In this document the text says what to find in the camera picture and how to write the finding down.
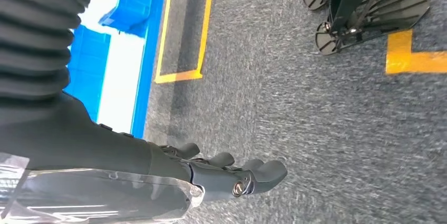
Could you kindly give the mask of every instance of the gray carpet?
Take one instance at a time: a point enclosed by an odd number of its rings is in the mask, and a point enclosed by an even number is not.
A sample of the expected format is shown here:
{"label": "gray carpet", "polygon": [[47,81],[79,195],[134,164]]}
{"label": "gray carpet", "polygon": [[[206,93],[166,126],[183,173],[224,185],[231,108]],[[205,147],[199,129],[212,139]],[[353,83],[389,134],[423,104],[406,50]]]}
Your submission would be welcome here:
{"label": "gray carpet", "polygon": [[[194,68],[204,1],[172,1],[163,72]],[[447,50],[447,0],[431,2],[416,51]],[[213,0],[203,79],[152,86],[146,139],[289,170],[269,193],[182,223],[447,223],[446,75],[385,75],[385,37],[319,55],[325,14],[301,0]]]}

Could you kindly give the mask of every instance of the yellow floor marking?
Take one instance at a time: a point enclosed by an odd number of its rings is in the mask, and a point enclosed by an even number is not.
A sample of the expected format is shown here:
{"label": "yellow floor marking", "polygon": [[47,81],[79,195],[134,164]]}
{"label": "yellow floor marking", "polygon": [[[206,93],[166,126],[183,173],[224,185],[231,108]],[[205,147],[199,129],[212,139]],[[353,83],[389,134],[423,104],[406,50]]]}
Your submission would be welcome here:
{"label": "yellow floor marking", "polygon": [[412,52],[413,31],[388,36],[386,73],[447,73],[447,51]]}
{"label": "yellow floor marking", "polygon": [[171,7],[171,0],[166,0],[166,8],[164,9],[163,31],[161,33],[160,51],[158,55],[157,70],[155,76],[156,83],[172,83],[176,81],[201,79],[203,77],[201,71],[203,66],[203,60],[205,59],[205,50],[207,46],[209,19],[211,14],[211,2],[212,0],[206,0],[205,4],[205,14],[203,17],[202,36],[200,39],[199,61],[197,62],[197,68],[191,71],[160,75],[161,64],[163,61],[164,43],[166,41],[166,32],[168,28],[169,9]]}

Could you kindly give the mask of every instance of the robotic hand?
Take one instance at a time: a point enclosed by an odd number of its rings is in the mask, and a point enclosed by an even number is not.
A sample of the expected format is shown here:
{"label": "robotic hand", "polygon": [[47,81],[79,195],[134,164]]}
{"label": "robotic hand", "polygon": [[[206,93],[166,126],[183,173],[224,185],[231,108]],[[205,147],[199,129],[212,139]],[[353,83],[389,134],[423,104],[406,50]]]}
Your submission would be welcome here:
{"label": "robotic hand", "polygon": [[[31,204],[42,199],[65,197],[68,205],[63,207],[73,206],[72,201],[127,207],[117,215],[128,222],[129,216],[122,212],[147,215],[157,209],[151,216],[163,216],[187,209],[180,204],[188,202],[185,194],[160,189],[166,185],[199,190],[202,200],[210,201],[266,192],[284,179],[287,170],[279,161],[251,160],[238,168],[232,166],[229,153],[193,159],[200,152],[195,144],[158,146],[93,123],[82,102],[63,92],[70,81],[67,47],[73,34],[69,29],[80,25],[78,14],[89,1],[0,0],[0,155],[26,160],[25,178],[21,178],[24,195],[40,195],[39,200],[16,194],[0,197],[1,202],[8,199],[3,218],[20,209],[33,209]],[[104,179],[105,173],[116,175]],[[110,181],[124,184],[116,187]],[[150,218],[139,216],[138,220]]]}
{"label": "robotic hand", "polygon": [[279,161],[264,163],[253,159],[242,168],[237,168],[231,166],[235,160],[229,153],[220,153],[209,160],[191,159],[200,152],[195,144],[186,144],[179,149],[161,147],[167,155],[182,159],[181,162],[191,171],[191,183],[206,192],[205,201],[266,192],[278,185],[287,174]]}

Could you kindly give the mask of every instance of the circular logo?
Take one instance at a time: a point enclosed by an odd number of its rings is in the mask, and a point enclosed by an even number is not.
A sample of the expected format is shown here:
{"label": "circular logo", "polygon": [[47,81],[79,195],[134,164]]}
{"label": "circular logo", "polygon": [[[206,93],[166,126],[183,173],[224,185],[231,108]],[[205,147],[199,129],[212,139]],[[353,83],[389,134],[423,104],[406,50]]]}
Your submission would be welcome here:
{"label": "circular logo", "polygon": [[244,184],[241,181],[237,181],[233,186],[233,196],[239,198],[240,196],[242,196],[243,192],[244,192]]}

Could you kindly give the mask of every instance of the black metal frame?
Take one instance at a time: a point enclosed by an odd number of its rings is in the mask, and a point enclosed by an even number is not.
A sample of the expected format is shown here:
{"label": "black metal frame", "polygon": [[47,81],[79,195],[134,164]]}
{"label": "black metal frame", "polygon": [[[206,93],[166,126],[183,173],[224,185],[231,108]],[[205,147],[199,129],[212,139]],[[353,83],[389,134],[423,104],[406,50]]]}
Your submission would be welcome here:
{"label": "black metal frame", "polygon": [[[324,0],[304,0],[310,9]],[[329,16],[315,34],[328,55],[379,36],[411,29],[429,10],[429,0],[328,0]]]}

